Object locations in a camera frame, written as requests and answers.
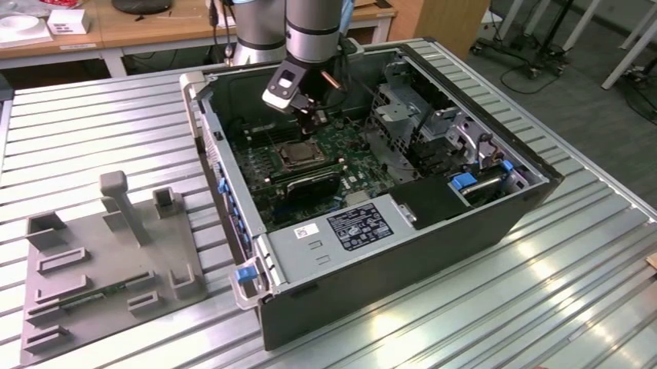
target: white box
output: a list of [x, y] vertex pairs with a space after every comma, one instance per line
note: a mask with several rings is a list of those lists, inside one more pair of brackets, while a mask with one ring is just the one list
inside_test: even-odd
[[53, 10], [48, 28], [53, 35], [82, 35], [89, 30], [90, 19], [84, 9]]
[[38, 25], [21, 32], [0, 32], [0, 48], [16, 48], [30, 44], [52, 41], [50, 33], [45, 22], [38, 21]]
[[486, 10], [483, 14], [482, 23], [479, 24], [479, 29], [476, 30], [476, 38], [484, 38], [492, 41], [495, 37], [495, 27], [499, 29], [502, 27], [502, 18]]

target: aluminum table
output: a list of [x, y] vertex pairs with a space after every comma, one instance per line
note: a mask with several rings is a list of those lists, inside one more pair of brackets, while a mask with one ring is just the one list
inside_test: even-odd
[[211, 296], [37, 367], [657, 365], [654, 210], [444, 48], [410, 45], [566, 176], [504, 239], [267, 352], [225, 278], [232, 260], [177, 85], [188, 70], [18, 91], [0, 125], [0, 368], [20, 365], [25, 217], [101, 211], [94, 181], [108, 168], [125, 171], [132, 201], [160, 186], [184, 193]]

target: circuit board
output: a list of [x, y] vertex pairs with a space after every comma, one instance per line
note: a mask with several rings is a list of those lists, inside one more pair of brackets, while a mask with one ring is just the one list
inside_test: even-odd
[[[315, 158], [319, 161], [323, 159], [325, 164], [317, 170], [300, 170], [299, 174], [293, 168], [288, 168], [284, 157], [281, 159], [283, 145], [273, 142], [257, 148], [239, 148], [233, 145], [241, 175], [268, 231], [345, 208], [352, 204], [348, 201], [351, 194], [357, 193], [359, 198], [372, 198], [395, 185], [368, 149], [360, 127], [355, 123], [341, 120], [331, 122], [305, 142], [311, 142], [312, 149], [319, 149], [320, 154], [317, 152]], [[331, 196], [311, 198], [303, 204], [281, 200], [292, 181], [333, 173], [339, 173], [339, 189]]]

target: metal frame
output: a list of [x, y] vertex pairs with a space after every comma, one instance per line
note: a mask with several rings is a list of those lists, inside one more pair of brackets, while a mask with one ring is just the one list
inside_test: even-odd
[[[651, 0], [651, 1], [654, 5], [651, 6], [646, 15], [638, 22], [637, 27], [634, 27], [633, 29], [633, 33], [627, 36], [619, 48], [626, 49], [629, 45], [634, 42], [634, 39], [637, 38], [641, 32], [643, 32], [643, 36], [641, 36], [637, 44], [634, 45], [629, 53], [625, 55], [623, 60], [621, 60], [621, 62], [615, 66], [614, 71], [609, 74], [609, 77], [606, 77], [606, 80], [602, 82], [602, 88], [605, 90], [609, 90], [614, 85], [615, 81], [618, 81], [619, 76], [623, 75], [625, 71], [629, 69], [629, 66], [634, 62], [634, 59], [637, 59], [638, 55], [643, 51], [643, 48], [646, 48], [647, 43], [651, 41], [654, 35], [657, 35], [657, 18], [654, 18], [654, 13], [657, 13], [657, 0]], [[653, 23], [650, 27], [647, 27], [647, 29], [643, 31], [650, 20]]]
[[[392, 22], [392, 16], [380, 17], [377, 19], [367, 19], [363, 21], [353, 21], [348, 25], [349, 29], [369, 28], [373, 27], [373, 35], [371, 43], [386, 42], [388, 39], [390, 24]], [[224, 44], [228, 42], [225, 35], [216, 36], [216, 42]], [[201, 46], [211, 46], [215, 44], [212, 37], [192, 38], [181, 41], [158, 42], [156, 44], [122, 46], [120, 48], [97, 48], [94, 50], [84, 50], [78, 52], [66, 52], [61, 54], [49, 54], [42, 56], [28, 56], [21, 58], [0, 59], [0, 70], [9, 68], [18, 68], [30, 65], [54, 64], [62, 62], [73, 62], [78, 60], [102, 59], [109, 75], [112, 78], [125, 77], [126, 70], [122, 65], [122, 56], [140, 54], [145, 52], [161, 52], [165, 50], [175, 50], [180, 48], [196, 48]]]

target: black cable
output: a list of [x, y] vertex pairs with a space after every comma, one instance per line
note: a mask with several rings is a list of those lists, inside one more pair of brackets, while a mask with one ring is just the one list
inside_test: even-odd
[[502, 37], [499, 37], [499, 29], [496, 27], [495, 23], [495, 15], [492, 11], [488, 8], [488, 13], [490, 13], [490, 21], [492, 22], [492, 28], [495, 29], [495, 35], [492, 36], [492, 42], [498, 42], [500, 46], [503, 46], [503, 40]]
[[154, 52], [150, 52], [150, 55], [148, 55], [148, 56], [140, 57], [140, 56], [132, 55], [132, 58], [138, 59], [138, 60], [146, 60], [146, 59], [150, 59], [153, 57], [153, 55], [154, 55]]
[[212, 48], [212, 53], [215, 54], [215, 59], [216, 62], [219, 63], [219, 60], [223, 58], [219, 57], [219, 42], [216, 41], [216, 25], [212, 27], [212, 39], [215, 40], [215, 44], [211, 46]]
[[515, 71], [515, 70], [518, 70], [519, 68], [522, 68], [522, 67], [524, 67], [524, 66], [526, 66], [524, 64], [518, 65], [516, 67], [510, 68], [510, 69], [508, 69], [504, 73], [502, 73], [502, 75], [499, 76], [499, 83], [502, 83], [502, 85], [503, 85], [503, 86], [504, 86], [508, 90], [511, 90], [512, 92], [516, 92], [518, 94], [523, 94], [523, 95], [534, 95], [534, 94], [538, 94], [542, 90], [544, 90], [544, 88], [546, 88], [547, 86], [550, 86], [550, 84], [551, 84], [551, 83], [554, 83], [554, 82], [559, 79], [559, 77], [560, 77], [560, 76], [554, 77], [554, 79], [552, 79], [550, 82], [547, 82], [544, 85], [542, 85], [542, 86], [540, 86], [539, 88], [536, 88], [534, 91], [520, 91], [520, 90], [518, 90], [518, 89], [512, 88], [512, 87], [511, 87], [511, 86], [506, 83], [506, 81], [503, 80], [503, 77], [506, 77], [506, 75], [507, 75], [511, 71]]
[[431, 107], [427, 107], [427, 111], [422, 115], [422, 119], [419, 120], [419, 124], [415, 127], [415, 129], [412, 130], [408, 145], [412, 145], [415, 143], [415, 141], [418, 141], [419, 133], [422, 132], [422, 127], [423, 127], [423, 125], [426, 125], [428, 117], [431, 116], [431, 114], [432, 114]]
[[169, 68], [171, 68], [171, 66], [173, 65], [173, 61], [175, 61], [175, 57], [176, 57], [176, 55], [177, 55], [177, 50], [175, 50], [175, 51], [173, 51], [173, 55], [171, 56], [171, 60], [169, 60], [169, 62], [168, 62], [168, 65], [167, 65], [162, 69], [160, 69], [160, 68], [154, 68], [152, 65], [148, 65], [146, 63], [141, 62], [140, 60], [134, 60], [134, 59], [132, 59], [132, 61], [133, 61], [134, 63], [137, 63], [138, 65], [144, 66], [145, 68], [152, 69], [153, 71], [165, 71], [165, 70], [167, 70], [167, 69], [169, 69]]
[[530, 12], [526, 15], [524, 21], [522, 22], [522, 25], [520, 25], [522, 33], [524, 33], [526, 24], [530, 22], [530, 18], [534, 15], [535, 7], [538, 6], [539, 3], [540, 3], [540, 0], [535, 0], [535, 3], [531, 6]]
[[227, 41], [225, 49], [224, 49], [224, 55], [225, 55], [225, 58], [231, 59], [235, 55], [235, 49], [229, 44], [228, 16], [225, 15], [225, 3], [223, 2], [223, 0], [221, 0], [221, 13], [224, 16], [224, 29], [225, 29], [225, 41]]
[[[638, 89], [637, 86], [634, 86], [634, 84], [631, 83], [631, 81], [623, 79], [623, 82], [634, 90], [634, 92], [639, 94], [641, 99], [650, 105], [650, 107], [653, 108], [653, 111], [655, 111], [657, 109], [654, 108], [654, 104], [651, 103], [650, 99], [643, 95], [643, 93], [641, 92], [641, 89]], [[629, 94], [625, 91], [622, 91], [621, 93], [623, 94], [623, 97], [625, 97], [625, 104], [634, 111], [634, 113], [637, 113], [637, 115], [641, 118], [643, 118], [651, 125], [657, 125], [657, 122], [654, 122], [654, 119], [650, 118], [649, 116], [646, 116], [641, 112], [641, 110], [633, 105], [633, 103], [631, 103], [631, 101], [629, 99]]]
[[657, 111], [657, 106], [654, 106], [653, 102], [650, 101], [650, 99], [647, 98], [647, 96], [643, 95], [643, 92], [641, 91], [639, 88], [637, 88], [637, 86], [634, 86], [633, 83], [629, 83], [629, 86], [633, 88], [633, 90], [638, 93], [638, 95], [641, 96], [641, 98], [643, 99], [643, 101], [647, 103], [647, 105], [653, 108], [654, 111]]
[[336, 70], [339, 69], [341, 85], [344, 87], [344, 91], [341, 92], [343, 97], [333, 104], [323, 105], [323, 106], [320, 105], [320, 106], [315, 107], [315, 110], [327, 110], [327, 109], [335, 108], [336, 106], [340, 106], [344, 103], [344, 101], [347, 100], [348, 94], [351, 93], [351, 73], [348, 72], [348, 69], [349, 69], [348, 68], [348, 55], [347, 55], [347, 48], [345, 48], [344, 42], [345, 42], [344, 37], [341, 35], [339, 35], [337, 43], [339, 43], [339, 46], [341, 48], [341, 57], [337, 58], [337, 61], [336, 61], [336, 63], [339, 63]]
[[523, 58], [519, 55], [512, 54], [511, 52], [507, 52], [502, 48], [496, 48], [495, 46], [491, 46], [491, 45], [486, 45], [486, 47], [490, 48], [490, 49], [492, 49], [494, 52], [498, 52], [499, 54], [503, 54], [506, 56], [511, 56], [515, 59], [522, 60], [526, 64], [531, 64], [530, 61], [528, 61], [528, 59]]

